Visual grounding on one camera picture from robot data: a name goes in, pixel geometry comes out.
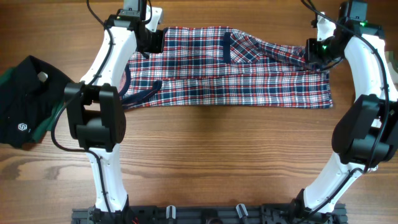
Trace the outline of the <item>plaid sleeveless shirt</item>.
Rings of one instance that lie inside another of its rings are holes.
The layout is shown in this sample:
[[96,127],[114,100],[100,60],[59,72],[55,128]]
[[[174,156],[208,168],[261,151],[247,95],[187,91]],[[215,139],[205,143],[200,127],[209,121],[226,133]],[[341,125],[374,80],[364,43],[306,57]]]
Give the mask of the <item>plaid sleeveless shirt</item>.
[[126,109],[237,105],[331,108],[329,73],[299,46],[230,27],[169,27],[159,54],[134,53],[119,86]]

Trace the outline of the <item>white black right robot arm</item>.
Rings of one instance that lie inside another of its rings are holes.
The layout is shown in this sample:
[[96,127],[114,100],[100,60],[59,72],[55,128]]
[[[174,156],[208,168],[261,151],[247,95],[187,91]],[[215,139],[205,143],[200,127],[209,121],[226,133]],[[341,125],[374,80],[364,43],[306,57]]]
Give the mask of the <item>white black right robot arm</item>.
[[333,131],[330,159],[285,212],[290,221],[325,223],[336,215],[337,201],[359,177],[394,156],[397,90],[387,66],[385,46],[380,27],[359,21],[351,22],[348,29],[319,25],[317,37],[308,39],[307,61],[348,61],[355,100]]

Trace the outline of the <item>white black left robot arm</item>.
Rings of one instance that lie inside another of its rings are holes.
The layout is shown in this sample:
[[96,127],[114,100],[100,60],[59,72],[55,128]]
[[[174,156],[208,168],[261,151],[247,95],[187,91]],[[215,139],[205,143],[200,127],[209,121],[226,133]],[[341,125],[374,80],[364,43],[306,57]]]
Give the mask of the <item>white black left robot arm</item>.
[[87,155],[95,183],[96,202],[86,210],[88,222],[131,223],[134,219],[120,165],[126,117],[119,86],[133,53],[161,51],[160,23],[160,16],[111,15],[90,69],[80,82],[65,88],[70,135],[78,141],[78,151]]

